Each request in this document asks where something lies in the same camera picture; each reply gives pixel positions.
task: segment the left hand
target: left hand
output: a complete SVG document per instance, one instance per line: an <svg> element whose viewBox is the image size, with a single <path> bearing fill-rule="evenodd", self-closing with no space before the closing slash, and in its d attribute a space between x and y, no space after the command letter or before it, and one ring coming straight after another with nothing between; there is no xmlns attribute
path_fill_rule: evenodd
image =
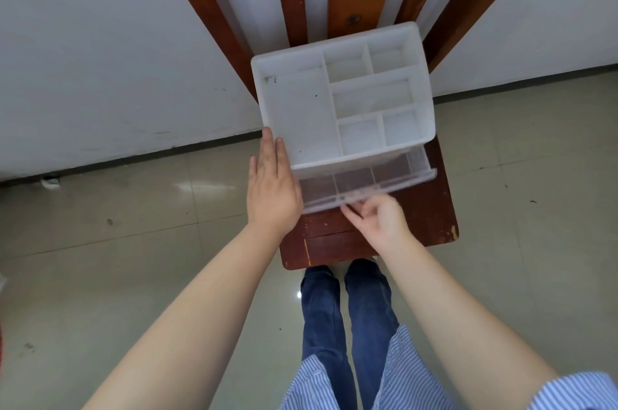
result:
<svg viewBox="0 0 618 410"><path fill-rule="evenodd" d="M290 169L286 145L282 138L274 142L272 130L264 127L259 158L251 156L249 162L249 225L280 241L296 226L302 211L300 184Z"/></svg>

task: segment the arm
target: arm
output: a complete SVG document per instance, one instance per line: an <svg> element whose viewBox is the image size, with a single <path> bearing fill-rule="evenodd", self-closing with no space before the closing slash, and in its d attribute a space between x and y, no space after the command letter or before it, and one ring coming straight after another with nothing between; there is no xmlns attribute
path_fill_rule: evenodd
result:
<svg viewBox="0 0 618 410"><path fill-rule="evenodd" d="M384 259L461 396L474 409L523 410L556 372L468 293L408 230L395 199L344 215Z"/></svg>
<svg viewBox="0 0 618 410"><path fill-rule="evenodd" d="M236 347L253 295L302 211L283 141L265 128L251 157L248 224L189 283L84 407L207 408Z"/></svg>

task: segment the leg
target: leg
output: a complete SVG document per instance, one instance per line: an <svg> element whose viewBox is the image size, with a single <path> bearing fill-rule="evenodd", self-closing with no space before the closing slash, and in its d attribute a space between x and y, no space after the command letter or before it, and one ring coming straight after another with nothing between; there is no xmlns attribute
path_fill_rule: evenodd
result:
<svg viewBox="0 0 618 410"><path fill-rule="evenodd" d="M356 410L356 386L339 311L339 281L327 266L313 266L305 270L300 292L305 317L303 359L316 355L326 368L339 408Z"/></svg>
<svg viewBox="0 0 618 410"><path fill-rule="evenodd" d="M364 409L376 399L390 339L399 322L390 306L390 287L378 265L372 260L354 260L345 274L349 296L352 347L351 354L359 381Z"/></svg>

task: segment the tiled floor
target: tiled floor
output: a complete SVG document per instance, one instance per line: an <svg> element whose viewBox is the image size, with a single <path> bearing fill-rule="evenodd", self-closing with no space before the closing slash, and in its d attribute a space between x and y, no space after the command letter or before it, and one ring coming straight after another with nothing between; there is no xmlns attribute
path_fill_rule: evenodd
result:
<svg viewBox="0 0 618 410"><path fill-rule="evenodd" d="M618 73L439 105L436 118L461 236L433 253L560 372L618 380ZM0 191L1 408L85 402L246 222L256 150L245 142L67 177L58 191ZM275 257L212 408L281 402L300 361L301 275ZM393 288L400 321L453 391Z"/></svg>

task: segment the right hand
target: right hand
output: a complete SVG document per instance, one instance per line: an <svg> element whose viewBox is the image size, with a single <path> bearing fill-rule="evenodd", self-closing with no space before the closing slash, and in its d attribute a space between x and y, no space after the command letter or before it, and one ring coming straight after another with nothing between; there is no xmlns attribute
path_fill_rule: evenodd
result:
<svg viewBox="0 0 618 410"><path fill-rule="evenodd" d="M341 211L381 256L397 250L412 236L404 211L390 195L373 195L365 202L352 203L352 207L360 216L347 205Z"/></svg>

